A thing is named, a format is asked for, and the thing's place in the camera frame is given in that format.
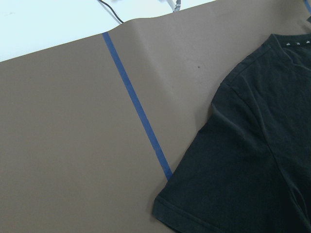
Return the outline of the black printed t-shirt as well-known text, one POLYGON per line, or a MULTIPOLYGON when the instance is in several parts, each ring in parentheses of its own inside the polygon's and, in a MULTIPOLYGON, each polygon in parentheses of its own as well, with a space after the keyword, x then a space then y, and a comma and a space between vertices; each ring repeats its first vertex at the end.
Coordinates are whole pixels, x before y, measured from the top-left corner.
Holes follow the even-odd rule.
POLYGON ((221 82, 154 201, 178 233, 311 230, 311 36, 272 34, 221 82))

